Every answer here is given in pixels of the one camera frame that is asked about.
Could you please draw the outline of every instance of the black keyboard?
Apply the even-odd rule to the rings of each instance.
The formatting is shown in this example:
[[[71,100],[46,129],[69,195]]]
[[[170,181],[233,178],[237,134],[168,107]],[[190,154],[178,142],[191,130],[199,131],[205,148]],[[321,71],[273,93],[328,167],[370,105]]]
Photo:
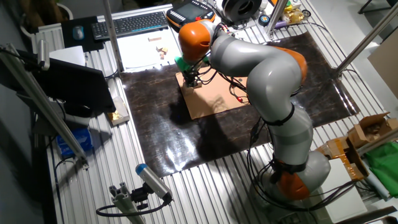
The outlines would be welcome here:
[[[117,37],[137,35],[144,32],[168,28],[168,23],[163,12],[153,12],[139,16],[131,16],[113,20]],[[94,39],[109,39],[105,22],[98,22],[91,25]]]

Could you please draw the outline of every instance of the mouse pad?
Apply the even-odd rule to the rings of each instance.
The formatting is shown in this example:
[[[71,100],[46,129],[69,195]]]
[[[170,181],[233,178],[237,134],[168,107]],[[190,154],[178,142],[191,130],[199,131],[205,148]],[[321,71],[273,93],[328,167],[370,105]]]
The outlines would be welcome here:
[[[359,112],[343,84],[332,78],[333,69],[309,33],[267,44],[306,58],[307,79],[290,100],[305,109],[313,127]],[[176,65],[168,65],[121,74],[145,163],[159,177],[248,149],[250,130],[259,119],[258,112],[246,105],[192,120],[175,77],[178,72]],[[263,129],[254,146],[267,142]]]
[[[62,22],[62,36],[65,48],[82,46],[83,52],[104,49],[104,43],[102,41],[94,40],[93,31],[91,30],[91,24],[96,22],[96,16],[81,19],[72,19],[70,21]],[[83,40],[75,40],[73,38],[73,28],[75,26],[83,27],[83,32],[85,34],[85,38]]]

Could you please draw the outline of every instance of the aluminum profile table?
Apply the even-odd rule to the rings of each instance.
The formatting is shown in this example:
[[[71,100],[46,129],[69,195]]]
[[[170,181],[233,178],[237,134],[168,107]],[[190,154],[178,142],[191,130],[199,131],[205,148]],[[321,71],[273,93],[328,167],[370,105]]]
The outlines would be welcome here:
[[[165,12],[170,7],[171,5],[166,5],[120,12],[113,14],[113,17],[116,19],[148,12]],[[303,0],[302,9],[312,12],[309,22],[325,26],[310,2]],[[288,30],[276,31],[274,35],[277,39],[281,39],[304,32],[311,33],[332,67],[337,67],[344,60],[345,53],[333,37],[317,26],[295,26]],[[263,44],[269,40],[264,29],[254,21],[251,21],[244,30],[237,30],[237,33],[239,38],[256,44]],[[166,35],[171,35],[177,42],[177,33],[172,29],[169,29]],[[60,24],[40,27],[39,32],[32,39],[33,46],[40,39],[50,43],[50,51],[64,48]],[[116,61],[110,42],[104,44],[103,50],[88,52],[86,58],[88,67],[102,70],[104,76],[108,76],[116,70]],[[385,112],[370,87],[359,75],[343,72],[342,82],[361,112],[356,116],[315,128],[311,150],[321,146],[327,140],[345,135],[364,116]],[[124,102],[127,102],[120,79],[113,78],[108,83],[112,96],[119,95]],[[57,221],[58,223],[129,223],[127,218],[99,217],[95,210],[112,204],[109,186],[118,185],[120,182],[125,182],[130,189],[142,186],[142,180],[136,175],[135,168],[138,164],[144,163],[144,157],[134,121],[131,119],[127,123],[111,127],[106,115],[101,114],[91,119],[90,129],[110,133],[111,136],[104,141],[102,134],[93,135],[93,139],[101,140],[101,145],[96,146],[97,150],[87,152],[90,166],[88,170],[66,162],[54,172],[53,168],[61,157],[57,154],[57,150],[52,150],[55,143],[47,149]],[[246,172],[246,154],[246,151],[239,152],[164,177],[165,184],[173,192],[174,202],[158,212],[144,215],[146,223],[267,223],[267,217],[256,212],[252,201],[244,205],[244,202],[248,200],[250,186]],[[265,144],[254,148],[252,155],[254,165],[259,170],[270,160],[272,149]],[[55,177],[59,182],[59,196]],[[149,208],[155,208],[161,201],[155,195],[150,195],[148,203]]]

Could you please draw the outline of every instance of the cardboard box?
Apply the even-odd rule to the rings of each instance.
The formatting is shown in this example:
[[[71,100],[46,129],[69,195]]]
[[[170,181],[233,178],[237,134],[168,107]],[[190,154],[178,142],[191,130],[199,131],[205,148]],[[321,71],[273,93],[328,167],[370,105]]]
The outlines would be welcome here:
[[[341,159],[352,180],[362,180],[369,175],[347,136],[327,141],[316,150],[329,159]]]
[[[365,144],[376,140],[383,134],[398,128],[398,121],[395,118],[384,119],[387,114],[389,114],[389,112],[367,116],[358,124],[354,124],[354,127],[348,131],[348,138],[355,149],[359,149]]]

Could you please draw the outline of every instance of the green cloth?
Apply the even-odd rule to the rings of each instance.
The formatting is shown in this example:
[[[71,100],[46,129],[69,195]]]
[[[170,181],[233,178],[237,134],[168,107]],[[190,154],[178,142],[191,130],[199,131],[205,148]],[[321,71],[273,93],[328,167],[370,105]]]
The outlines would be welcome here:
[[[174,60],[181,72],[187,71],[191,68],[191,66],[185,63],[181,57],[175,57]],[[206,56],[202,62],[209,64],[209,58]]]
[[[398,144],[388,142],[366,153],[370,170],[391,196],[398,197]]]

